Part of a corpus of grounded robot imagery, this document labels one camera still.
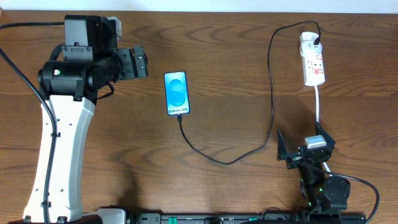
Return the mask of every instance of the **power strip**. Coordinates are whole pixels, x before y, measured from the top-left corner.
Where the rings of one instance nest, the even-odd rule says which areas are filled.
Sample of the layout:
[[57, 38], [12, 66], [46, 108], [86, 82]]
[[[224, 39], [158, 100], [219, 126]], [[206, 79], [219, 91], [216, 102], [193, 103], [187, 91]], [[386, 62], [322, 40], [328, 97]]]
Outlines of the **power strip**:
[[300, 36], [300, 55], [303, 60], [304, 84], [317, 86], [325, 82], [325, 71], [322, 60], [322, 44], [314, 45], [318, 34], [303, 32]]

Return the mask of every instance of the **phone screen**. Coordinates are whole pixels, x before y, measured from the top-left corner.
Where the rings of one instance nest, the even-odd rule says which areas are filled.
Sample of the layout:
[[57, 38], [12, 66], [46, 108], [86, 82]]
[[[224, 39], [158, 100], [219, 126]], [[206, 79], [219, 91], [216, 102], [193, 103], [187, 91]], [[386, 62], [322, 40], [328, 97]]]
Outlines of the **phone screen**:
[[169, 115], [189, 113], [190, 107], [185, 72], [164, 74], [164, 84], [166, 89], [167, 113]]

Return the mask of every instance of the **wooden table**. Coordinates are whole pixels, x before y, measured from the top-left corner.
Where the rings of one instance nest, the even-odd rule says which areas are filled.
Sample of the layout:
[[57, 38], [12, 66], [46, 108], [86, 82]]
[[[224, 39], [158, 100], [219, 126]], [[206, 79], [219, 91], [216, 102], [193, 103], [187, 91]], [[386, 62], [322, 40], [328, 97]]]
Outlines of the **wooden table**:
[[[398, 16], [369, 14], [6, 11], [2, 24], [62, 21], [65, 14], [117, 16], [119, 47], [143, 45], [149, 76], [119, 82], [95, 108], [82, 175], [84, 210], [123, 205], [164, 213], [298, 210], [298, 170], [276, 160], [278, 129], [291, 144], [314, 134], [314, 89], [304, 86], [299, 36], [279, 33], [271, 52], [275, 123], [260, 153], [221, 166], [194, 153], [167, 115], [163, 74], [185, 70], [191, 113], [185, 132], [203, 152], [230, 161], [263, 144], [271, 120], [267, 48], [281, 26], [313, 19], [322, 27], [326, 82], [321, 124], [336, 140], [332, 171], [373, 183], [381, 203], [373, 223], [398, 215]], [[37, 72], [64, 42], [62, 26], [2, 30], [0, 46], [37, 86]], [[22, 218], [34, 183], [42, 115], [39, 101], [0, 62], [0, 222]], [[374, 192], [351, 181], [349, 212], [369, 215]]]

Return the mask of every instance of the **white backdrop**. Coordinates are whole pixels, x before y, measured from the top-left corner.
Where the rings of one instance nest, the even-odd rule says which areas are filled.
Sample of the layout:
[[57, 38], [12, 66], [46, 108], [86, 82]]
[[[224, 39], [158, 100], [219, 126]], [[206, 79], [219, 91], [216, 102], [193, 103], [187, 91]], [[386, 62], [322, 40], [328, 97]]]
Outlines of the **white backdrop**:
[[398, 13], [398, 0], [0, 0], [7, 9]]

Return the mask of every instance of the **white cord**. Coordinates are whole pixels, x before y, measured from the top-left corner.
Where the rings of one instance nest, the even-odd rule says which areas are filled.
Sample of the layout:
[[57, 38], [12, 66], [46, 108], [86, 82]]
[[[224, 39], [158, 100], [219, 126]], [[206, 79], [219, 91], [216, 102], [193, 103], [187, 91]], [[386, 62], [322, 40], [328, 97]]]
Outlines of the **white cord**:
[[[315, 104], [316, 104], [316, 112], [315, 112], [315, 120], [319, 122], [319, 92], [318, 92], [318, 86], [313, 86], [315, 88]], [[326, 171], [331, 172], [329, 169], [328, 164], [326, 162], [323, 162], [323, 167], [325, 168]]]

